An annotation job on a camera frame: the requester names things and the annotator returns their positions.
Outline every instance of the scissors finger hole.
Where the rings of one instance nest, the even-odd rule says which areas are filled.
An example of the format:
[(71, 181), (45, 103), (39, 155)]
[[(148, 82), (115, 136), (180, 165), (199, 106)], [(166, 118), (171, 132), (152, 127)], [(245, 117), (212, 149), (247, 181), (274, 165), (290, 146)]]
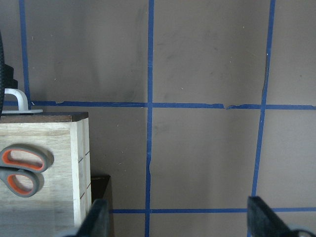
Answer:
[(12, 175), (11, 177), (13, 187), (18, 190), (22, 190), (23, 192), (30, 192), (33, 189), (33, 182), (24, 175)]
[(43, 161), (38, 156), (25, 151), (13, 150), (8, 154), (8, 159), (13, 162), (34, 165), (38, 168), (43, 166)]

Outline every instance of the wooden box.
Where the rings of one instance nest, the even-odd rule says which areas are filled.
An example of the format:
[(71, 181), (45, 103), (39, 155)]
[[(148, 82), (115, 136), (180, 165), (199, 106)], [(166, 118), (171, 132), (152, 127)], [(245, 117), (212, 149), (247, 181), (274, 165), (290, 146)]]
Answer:
[(88, 113), (2, 116), (0, 150), (12, 144), (34, 146), (53, 164), (32, 197), (0, 181), (1, 236), (53, 236), (79, 226), (91, 206)]

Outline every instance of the wooden block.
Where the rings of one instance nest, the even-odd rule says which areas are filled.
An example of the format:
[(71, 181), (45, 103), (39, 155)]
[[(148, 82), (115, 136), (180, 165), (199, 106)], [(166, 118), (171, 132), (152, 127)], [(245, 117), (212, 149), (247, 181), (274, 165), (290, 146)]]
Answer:
[[(30, 228), (32, 236), (42, 236), (43, 229), (45, 235), (53, 236), (81, 224), (91, 206), (91, 190), (87, 189), (90, 160), (85, 152), (88, 118), (85, 123), (0, 123), (0, 150), (26, 144), (54, 159), (52, 166), (40, 174), (42, 189), (32, 197), (18, 197), (0, 182), (1, 236), (25, 236), (27, 228), (23, 226)], [(13, 155), (15, 159), (24, 158), (18, 153)]]

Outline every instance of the white bracket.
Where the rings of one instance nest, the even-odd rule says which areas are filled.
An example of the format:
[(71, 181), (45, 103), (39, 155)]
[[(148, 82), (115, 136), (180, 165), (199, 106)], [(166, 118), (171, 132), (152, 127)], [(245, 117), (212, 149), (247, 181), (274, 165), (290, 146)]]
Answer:
[(14, 95), (17, 98), (19, 110), (4, 110), (2, 114), (34, 114), (43, 112), (43, 110), (29, 110), (28, 99), (22, 90), (6, 88), (4, 93)]

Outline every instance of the scissors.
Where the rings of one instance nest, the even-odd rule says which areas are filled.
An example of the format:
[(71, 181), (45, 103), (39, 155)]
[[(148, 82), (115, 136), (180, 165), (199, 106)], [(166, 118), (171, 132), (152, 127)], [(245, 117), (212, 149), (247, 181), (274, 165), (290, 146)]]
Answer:
[[(13, 151), (30, 153), (39, 158), (40, 162), (32, 163), (28, 162), (27, 159), (13, 159), (11, 155)], [(35, 173), (44, 172), (47, 170), (48, 165), (47, 155), (34, 147), (27, 145), (8, 146), (0, 152), (0, 179), (14, 194), (22, 198), (28, 198), (40, 189), (40, 180)], [(21, 178), (30, 180), (33, 186), (31, 188), (25, 187), (19, 178), (20, 180)]]

